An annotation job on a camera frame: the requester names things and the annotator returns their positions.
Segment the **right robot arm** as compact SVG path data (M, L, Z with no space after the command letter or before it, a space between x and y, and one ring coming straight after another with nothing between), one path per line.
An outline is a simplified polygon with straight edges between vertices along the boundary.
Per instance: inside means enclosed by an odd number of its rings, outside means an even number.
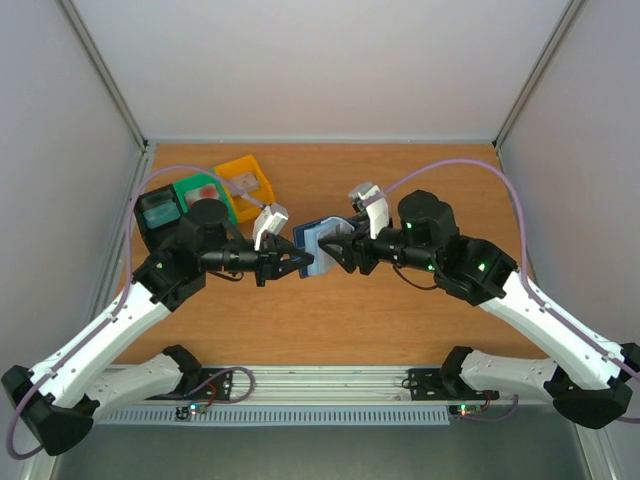
M639 371L637 344L610 341L584 326L533 285L506 252L461 234L452 207L436 195L406 195L398 205L398 227L385 200L371 192L351 198L366 219L318 242L346 272L368 275L386 262L396 270L430 273L435 288L505 321L547 355L526 360L456 346L423 389L450 399L471 391L535 399L591 429L623 420L633 395L628 382Z

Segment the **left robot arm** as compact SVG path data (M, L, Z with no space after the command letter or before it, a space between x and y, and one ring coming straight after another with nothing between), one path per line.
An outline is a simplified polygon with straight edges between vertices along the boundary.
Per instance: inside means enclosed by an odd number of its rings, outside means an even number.
M10 423L24 422L38 448L57 456L114 410L152 397L195 395L205 384L202 366L180 345L116 374L105 370L142 333L203 289L207 274L232 280L252 273L262 287L311 265L312 254L280 236L286 220L284 208L267 206L247 239L230 223L224 203L195 202L114 302L75 338L33 367L13 366L3 374L14 406Z

